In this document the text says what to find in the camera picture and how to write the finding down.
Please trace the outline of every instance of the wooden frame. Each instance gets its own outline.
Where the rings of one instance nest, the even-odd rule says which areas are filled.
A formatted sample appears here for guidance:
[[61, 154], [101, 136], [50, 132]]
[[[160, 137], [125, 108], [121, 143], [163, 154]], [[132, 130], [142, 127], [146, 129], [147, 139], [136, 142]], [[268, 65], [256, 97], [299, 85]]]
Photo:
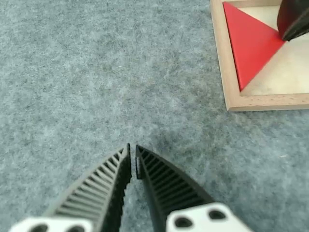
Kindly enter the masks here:
[[223, 2], [236, 7], [277, 6], [281, 0], [211, 0], [211, 15], [228, 111], [309, 109], [309, 93], [241, 96]]

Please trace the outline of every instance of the gray felt mat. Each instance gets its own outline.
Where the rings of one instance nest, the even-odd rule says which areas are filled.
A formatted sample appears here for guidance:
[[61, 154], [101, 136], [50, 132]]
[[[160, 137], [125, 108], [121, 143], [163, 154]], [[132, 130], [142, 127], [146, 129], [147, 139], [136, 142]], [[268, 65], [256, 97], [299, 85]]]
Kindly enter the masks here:
[[[1, 231], [127, 142], [256, 232], [309, 230], [309, 111], [226, 111], [208, 0], [1, 0], [0, 100]], [[151, 232], [131, 183], [121, 231]]]

